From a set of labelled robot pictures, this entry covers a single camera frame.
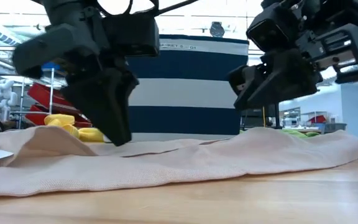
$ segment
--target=wooden table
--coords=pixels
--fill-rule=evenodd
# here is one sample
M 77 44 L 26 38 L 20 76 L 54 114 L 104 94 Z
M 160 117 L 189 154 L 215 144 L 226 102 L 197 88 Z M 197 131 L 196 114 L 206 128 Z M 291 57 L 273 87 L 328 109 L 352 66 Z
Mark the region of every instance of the wooden table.
M 358 224 L 358 161 L 148 189 L 0 198 L 0 224 Z

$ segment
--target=beige cloth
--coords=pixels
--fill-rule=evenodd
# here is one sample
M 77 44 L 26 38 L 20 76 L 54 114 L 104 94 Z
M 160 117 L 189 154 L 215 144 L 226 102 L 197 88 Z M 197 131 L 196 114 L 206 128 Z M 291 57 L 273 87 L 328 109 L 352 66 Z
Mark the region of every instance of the beige cloth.
M 83 144 L 58 127 L 0 133 L 0 195 L 113 190 L 336 167 L 358 159 L 338 131 L 308 139 L 254 128 L 232 139 Z

